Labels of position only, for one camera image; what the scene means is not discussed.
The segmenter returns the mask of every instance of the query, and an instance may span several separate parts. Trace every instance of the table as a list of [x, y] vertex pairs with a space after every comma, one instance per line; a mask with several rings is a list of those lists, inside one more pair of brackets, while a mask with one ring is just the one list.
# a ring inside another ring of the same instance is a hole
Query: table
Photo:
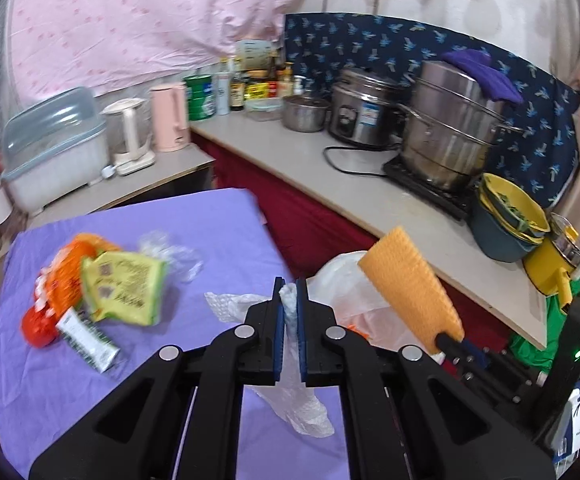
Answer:
[[[128, 359], [118, 378], [89, 368], [64, 342], [41, 350], [25, 343], [19, 324], [32, 304], [36, 275], [65, 242], [77, 232], [89, 231], [134, 249], [137, 238], [153, 229], [169, 232], [176, 242], [196, 248], [204, 267], [191, 283], [169, 288], [160, 324], [142, 328], [111, 320], [100, 323]], [[155, 200], [23, 232], [7, 256], [0, 295], [0, 441], [6, 458], [26, 478], [39, 453], [161, 346], [197, 348], [229, 327], [215, 318], [205, 292], [269, 296], [276, 276], [289, 278], [261, 223], [256, 202], [246, 190]], [[336, 428], [334, 436], [322, 440], [298, 435], [247, 390], [238, 478], [347, 477], [337, 390], [324, 388], [319, 396]]]
[[[545, 348], [545, 298], [520, 264], [489, 259], [465, 224], [392, 182], [331, 168], [323, 158], [323, 148], [342, 144], [325, 132], [292, 132], [279, 121], [257, 122], [242, 112], [196, 121], [192, 127], [198, 135], [281, 178], [376, 237], [403, 226], [442, 280], [539, 349]], [[363, 153], [352, 162], [358, 169], [377, 171], [390, 156]]]

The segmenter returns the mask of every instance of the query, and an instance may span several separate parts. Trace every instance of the navy blue patterned cloth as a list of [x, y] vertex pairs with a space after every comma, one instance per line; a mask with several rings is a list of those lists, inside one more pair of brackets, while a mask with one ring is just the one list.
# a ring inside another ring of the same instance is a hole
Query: navy blue patterned cloth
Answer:
[[572, 114], [580, 92], [511, 52], [442, 27], [328, 12], [288, 14], [285, 20], [286, 57], [294, 73], [326, 98], [344, 67], [371, 69], [411, 88], [424, 60], [466, 48], [487, 52], [492, 67], [508, 76], [524, 99], [516, 108], [507, 105], [503, 115], [525, 133], [497, 139], [486, 171], [522, 187], [542, 207], [550, 206], [578, 165]]

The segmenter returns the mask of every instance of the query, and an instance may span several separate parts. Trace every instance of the green can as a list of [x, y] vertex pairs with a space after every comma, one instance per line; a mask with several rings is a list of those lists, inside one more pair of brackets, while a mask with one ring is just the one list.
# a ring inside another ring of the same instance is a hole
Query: green can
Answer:
[[191, 121], [212, 117], [216, 112], [212, 75], [192, 75], [183, 79], [187, 86], [187, 113]]

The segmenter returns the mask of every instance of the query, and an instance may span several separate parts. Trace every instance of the rice cooker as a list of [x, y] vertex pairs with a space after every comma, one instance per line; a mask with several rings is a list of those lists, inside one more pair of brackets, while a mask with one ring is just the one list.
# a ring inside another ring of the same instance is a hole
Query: rice cooker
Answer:
[[406, 118], [397, 108], [407, 91], [396, 81], [358, 68], [346, 68], [332, 85], [329, 133], [369, 150], [389, 148], [403, 132]]

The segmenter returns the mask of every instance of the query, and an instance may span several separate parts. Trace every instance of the power cord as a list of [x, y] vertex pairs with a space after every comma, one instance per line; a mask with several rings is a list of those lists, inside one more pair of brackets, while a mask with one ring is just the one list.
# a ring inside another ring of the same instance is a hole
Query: power cord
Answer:
[[388, 146], [384, 150], [364, 150], [362, 148], [353, 148], [352, 146], [328, 146], [327, 148], [323, 148], [323, 157], [326, 159], [326, 162], [333, 167], [335, 170], [340, 171], [341, 173], [345, 173], [348, 175], [361, 175], [361, 176], [386, 176], [385, 173], [368, 173], [366, 171], [349, 171], [344, 170], [343, 168], [339, 168], [327, 155], [328, 152], [332, 152], [335, 150], [340, 151], [348, 151], [348, 152], [377, 152], [377, 151], [388, 151], [394, 149], [396, 144], [393, 146]]

